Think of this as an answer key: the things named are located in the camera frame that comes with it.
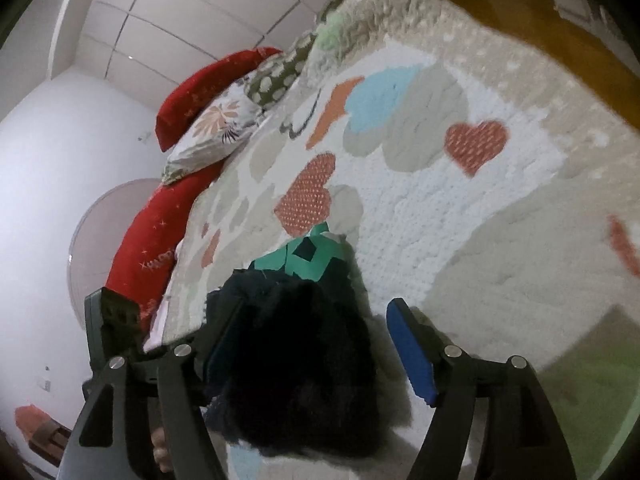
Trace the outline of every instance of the patterned quilt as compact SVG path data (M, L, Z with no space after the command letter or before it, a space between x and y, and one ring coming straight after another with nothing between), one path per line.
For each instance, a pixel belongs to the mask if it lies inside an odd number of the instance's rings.
M431 409L385 334L396 296L469 353L525 356L578 477L596 478L640 413L638 134L449 2L346 0L324 27L302 79L194 204L164 341L200 326L234 268L326 220L352 251L388 439L357 463L228 446L230 478L406 477Z

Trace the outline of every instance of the yellow floor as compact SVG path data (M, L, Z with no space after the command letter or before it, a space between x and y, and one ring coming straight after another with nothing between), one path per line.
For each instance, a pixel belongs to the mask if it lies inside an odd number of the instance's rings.
M526 41L564 64L640 130L640 78L596 37L554 10L552 0L450 0L483 25Z

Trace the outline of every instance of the metal screw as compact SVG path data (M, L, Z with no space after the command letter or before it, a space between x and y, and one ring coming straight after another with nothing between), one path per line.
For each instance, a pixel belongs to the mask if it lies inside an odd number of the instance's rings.
M112 358L111 361L109 361L109 368L111 368L111 370L117 370L118 368L122 368L122 365L125 362L126 361L124 360L124 357L122 357L121 355L116 355L116 357Z
M185 357L191 353L191 347L187 344L178 345L174 348L174 355L177 357Z
M511 366L522 370L523 368L527 367L527 360L524 357L521 357L519 355L514 355L511 358Z
M448 345L444 347L444 353L449 357L460 357L462 350L455 345Z

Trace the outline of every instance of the hand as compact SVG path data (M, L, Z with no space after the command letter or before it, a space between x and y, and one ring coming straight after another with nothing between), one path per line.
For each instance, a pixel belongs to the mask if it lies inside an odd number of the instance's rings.
M151 434L151 443L154 445L154 459L163 473L174 470L171 456L164 437L164 428L158 428Z

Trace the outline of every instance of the blue shape on quilt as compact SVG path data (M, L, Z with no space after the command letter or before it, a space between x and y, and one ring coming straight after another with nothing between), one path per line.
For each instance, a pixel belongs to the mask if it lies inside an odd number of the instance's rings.
M351 91L344 104L344 110L351 114L350 130L359 134L382 126L422 68L422 65L388 68L365 78Z
M257 451L239 446L229 446L231 463L240 480L255 480L262 463L262 456Z

